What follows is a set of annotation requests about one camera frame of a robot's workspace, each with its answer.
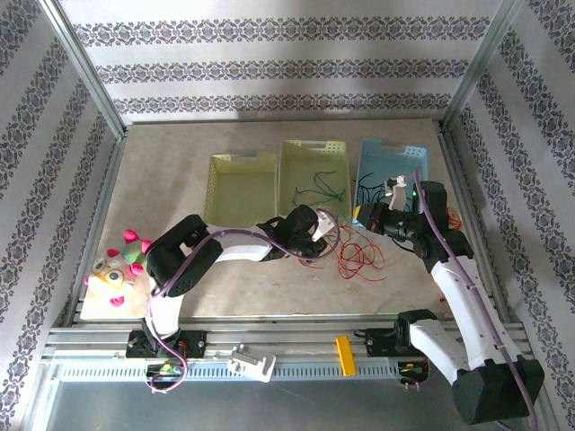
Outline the light blue perforated plastic basket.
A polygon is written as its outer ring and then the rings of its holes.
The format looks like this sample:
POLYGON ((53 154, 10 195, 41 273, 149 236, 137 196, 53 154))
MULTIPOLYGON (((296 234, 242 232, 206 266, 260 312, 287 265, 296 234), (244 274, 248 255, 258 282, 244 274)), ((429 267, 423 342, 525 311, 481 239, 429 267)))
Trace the light blue perforated plastic basket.
MULTIPOLYGON (((358 170, 355 181, 355 196, 352 206, 366 203, 386 203, 390 198, 385 195, 385 183, 389 178, 408 176, 416 168, 420 169, 420 179, 428 177, 428 151, 426 148, 407 145, 403 150, 394 150, 380 139, 362 141, 358 170)), ((408 181, 406 188, 407 203, 404 210, 411 210, 414 178, 408 181)))

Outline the pale green perforated plastic basket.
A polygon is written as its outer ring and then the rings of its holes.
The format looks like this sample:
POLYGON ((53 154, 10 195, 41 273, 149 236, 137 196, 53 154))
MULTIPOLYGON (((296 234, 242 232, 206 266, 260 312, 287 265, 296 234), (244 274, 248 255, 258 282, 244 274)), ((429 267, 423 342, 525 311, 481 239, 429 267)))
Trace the pale green perforated plastic basket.
POLYGON ((214 154, 210 157, 203 220, 248 228, 278 214, 278 161, 271 152, 214 154))

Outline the pale yellow perforated plastic basket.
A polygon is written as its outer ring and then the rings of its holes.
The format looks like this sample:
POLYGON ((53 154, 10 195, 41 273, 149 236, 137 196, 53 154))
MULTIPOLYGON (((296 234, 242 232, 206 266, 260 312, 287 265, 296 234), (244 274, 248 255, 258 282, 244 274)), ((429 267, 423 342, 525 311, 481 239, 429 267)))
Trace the pale yellow perforated plastic basket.
POLYGON ((278 211, 287 215, 299 205, 323 208, 351 218, 347 145, 341 141, 287 140, 279 157, 278 211))

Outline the yellow plastic block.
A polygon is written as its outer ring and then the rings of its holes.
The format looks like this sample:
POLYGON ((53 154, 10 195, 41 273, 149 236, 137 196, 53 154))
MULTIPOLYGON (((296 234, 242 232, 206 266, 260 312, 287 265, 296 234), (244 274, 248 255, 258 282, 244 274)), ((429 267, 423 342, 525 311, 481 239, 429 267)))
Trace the yellow plastic block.
POLYGON ((335 339, 336 349, 341 364, 342 374, 346 377, 357 374, 357 366, 348 336, 335 339))

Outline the colourful plush toy with eyes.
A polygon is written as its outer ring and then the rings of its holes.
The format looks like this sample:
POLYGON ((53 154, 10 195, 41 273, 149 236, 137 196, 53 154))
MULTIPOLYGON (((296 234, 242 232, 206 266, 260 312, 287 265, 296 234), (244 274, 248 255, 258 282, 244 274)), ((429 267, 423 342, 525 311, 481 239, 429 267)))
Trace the colourful plush toy with eyes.
POLYGON ((145 272, 146 252, 152 245, 131 229, 123 233, 123 240, 121 248, 107 249, 84 279, 88 290, 113 308, 126 303, 137 278, 145 272))

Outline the aluminium profile rail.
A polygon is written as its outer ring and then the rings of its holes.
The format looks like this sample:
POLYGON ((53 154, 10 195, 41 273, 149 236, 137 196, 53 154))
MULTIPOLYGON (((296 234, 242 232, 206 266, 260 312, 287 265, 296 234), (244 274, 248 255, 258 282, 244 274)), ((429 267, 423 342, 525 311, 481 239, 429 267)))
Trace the aluminium profile rail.
MULTIPOLYGON (((353 352, 366 356, 363 340, 354 332, 393 327, 393 314, 293 315, 184 318, 184 330, 207 333, 205 359, 221 362, 232 347, 245 344, 270 350, 279 359, 301 362, 336 357, 335 339, 348 336, 353 352)), ((128 336, 139 321, 85 321, 49 331, 43 361, 123 360, 128 336)))

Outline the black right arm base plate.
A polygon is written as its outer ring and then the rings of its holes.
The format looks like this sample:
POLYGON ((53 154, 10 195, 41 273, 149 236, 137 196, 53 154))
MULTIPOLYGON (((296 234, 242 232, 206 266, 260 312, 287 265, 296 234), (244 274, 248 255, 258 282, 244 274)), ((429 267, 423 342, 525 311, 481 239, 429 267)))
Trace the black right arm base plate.
POLYGON ((355 330, 353 335, 363 340, 368 357, 406 356, 409 349, 399 343, 394 329, 372 328, 355 330))

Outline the white plastic bracket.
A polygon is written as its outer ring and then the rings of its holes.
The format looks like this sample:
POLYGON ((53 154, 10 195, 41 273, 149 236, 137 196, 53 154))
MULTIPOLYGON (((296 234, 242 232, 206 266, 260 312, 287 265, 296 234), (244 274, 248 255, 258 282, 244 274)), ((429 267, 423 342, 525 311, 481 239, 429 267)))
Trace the white plastic bracket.
POLYGON ((233 347, 227 369, 243 377, 269 383, 276 361, 277 357, 266 350, 240 344, 233 347))

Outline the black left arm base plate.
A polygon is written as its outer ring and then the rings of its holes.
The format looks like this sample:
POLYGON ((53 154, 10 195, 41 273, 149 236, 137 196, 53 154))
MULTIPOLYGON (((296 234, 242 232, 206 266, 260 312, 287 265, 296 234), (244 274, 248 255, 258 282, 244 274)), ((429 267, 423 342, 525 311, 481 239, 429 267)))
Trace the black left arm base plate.
MULTIPOLYGON (((207 333, 203 330, 179 330, 164 343, 185 358, 203 358, 207 345, 207 333)), ((132 330, 128 335, 126 358, 174 357, 146 330, 132 330)))

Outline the aluminium frame post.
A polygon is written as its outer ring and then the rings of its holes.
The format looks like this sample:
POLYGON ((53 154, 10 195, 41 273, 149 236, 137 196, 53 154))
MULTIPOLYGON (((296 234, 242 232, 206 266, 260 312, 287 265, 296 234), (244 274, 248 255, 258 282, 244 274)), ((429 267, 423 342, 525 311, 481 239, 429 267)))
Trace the aluminium frame post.
POLYGON ((493 16, 485 35, 473 55, 462 82, 448 104, 447 111, 439 121, 440 130, 445 134, 455 122, 459 112, 464 108, 475 85, 479 82, 484 70, 491 61, 491 57, 508 31, 518 9, 525 0, 502 0, 497 12, 493 16))
POLYGON ((112 98, 97 73, 96 67, 77 36, 74 26, 67 18, 63 6, 58 0, 37 1, 66 49, 76 72, 92 95, 107 124, 111 127, 112 134, 116 138, 123 138, 127 126, 121 119, 112 98))

